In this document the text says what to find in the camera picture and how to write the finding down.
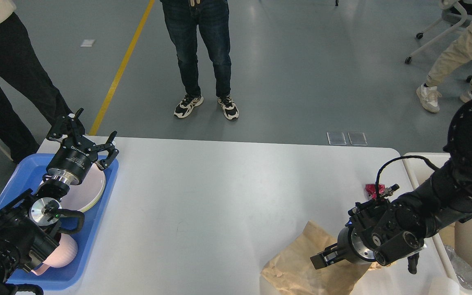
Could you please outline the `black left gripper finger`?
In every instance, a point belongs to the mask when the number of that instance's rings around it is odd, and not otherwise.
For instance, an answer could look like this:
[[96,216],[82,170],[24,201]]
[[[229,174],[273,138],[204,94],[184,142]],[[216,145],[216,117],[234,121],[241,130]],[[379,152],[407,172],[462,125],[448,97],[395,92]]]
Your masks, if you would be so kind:
[[86,139],[84,127],[79,119],[83,111],[84,109],[80,108],[75,113],[59,116],[47,133],[46,139],[60,143],[61,148],[83,148]]
[[[95,145],[94,142],[92,142],[93,146],[87,148],[87,157],[92,163],[95,163],[100,170],[105,170],[109,168],[111,163],[119,154],[119,150],[114,144],[114,139],[116,138],[116,135],[117,131],[113,131],[104,144]],[[107,156],[104,159],[98,159],[98,153],[103,151],[107,152]]]

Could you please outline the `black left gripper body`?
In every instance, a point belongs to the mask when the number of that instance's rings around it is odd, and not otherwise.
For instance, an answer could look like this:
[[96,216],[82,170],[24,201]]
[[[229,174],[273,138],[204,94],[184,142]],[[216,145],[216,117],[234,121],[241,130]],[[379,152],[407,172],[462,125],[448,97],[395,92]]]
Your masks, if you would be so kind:
[[47,175],[67,185],[79,185],[96,160],[96,152],[84,151],[82,147],[62,143],[46,168]]

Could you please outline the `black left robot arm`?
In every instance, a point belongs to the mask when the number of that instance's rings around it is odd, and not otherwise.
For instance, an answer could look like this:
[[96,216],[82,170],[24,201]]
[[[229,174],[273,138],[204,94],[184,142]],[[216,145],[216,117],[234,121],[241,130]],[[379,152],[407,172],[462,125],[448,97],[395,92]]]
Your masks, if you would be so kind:
[[62,198],[71,185],[84,181],[93,164],[105,170],[119,153],[113,142],[116,131],[101,145],[79,132],[82,111],[61,116],[50,129],[47,139],[59,142],[60,149],[47,165],[37,190],[25,190],[0,209],[0,295],[19,291],[43,294],[36,284],[10,284],[8,278],[17,269],[31,272],[44,263],[60,248],[57,234],[70,236],[84,227],[84,213],[64,209]]

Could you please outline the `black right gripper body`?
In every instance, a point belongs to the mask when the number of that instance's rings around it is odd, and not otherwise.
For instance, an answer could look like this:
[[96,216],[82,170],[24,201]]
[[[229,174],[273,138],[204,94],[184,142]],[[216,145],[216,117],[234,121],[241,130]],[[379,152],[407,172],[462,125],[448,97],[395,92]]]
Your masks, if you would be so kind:
[[337,258],[353,264],[376,262],[374,251],[364,245],[356,229],[352,226],[343,228],[338,235]]

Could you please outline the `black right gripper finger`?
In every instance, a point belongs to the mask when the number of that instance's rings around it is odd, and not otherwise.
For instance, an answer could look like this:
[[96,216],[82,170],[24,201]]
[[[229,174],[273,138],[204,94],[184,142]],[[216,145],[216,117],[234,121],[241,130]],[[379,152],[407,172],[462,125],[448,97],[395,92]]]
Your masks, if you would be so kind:
[[323,251],[337,251],[337,252],[339,252],[338,243],[334,243],[334,244],[326,247]]
[[343,255],[337,251],[323,251],[312,256],[312,264],[316,270],[329,267],[343,260]]

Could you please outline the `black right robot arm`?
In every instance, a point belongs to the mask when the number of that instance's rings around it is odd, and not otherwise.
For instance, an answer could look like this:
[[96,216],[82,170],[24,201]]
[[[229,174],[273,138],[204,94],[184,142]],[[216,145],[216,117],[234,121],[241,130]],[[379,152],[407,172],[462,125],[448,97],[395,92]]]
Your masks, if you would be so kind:
[[378,170],[374,196],[348,211],[349,222],[337,242],[311,257],[313,267],[318,270],[341,260],[387,266],[406,258],[408,272],[416,274],[426,238],[454,222],[472,219],[472,100],[455,113],[444,151],[451,157],[440,168],[421,157],[433,173],[395,200],[388,197],[398,185],[379,194]]

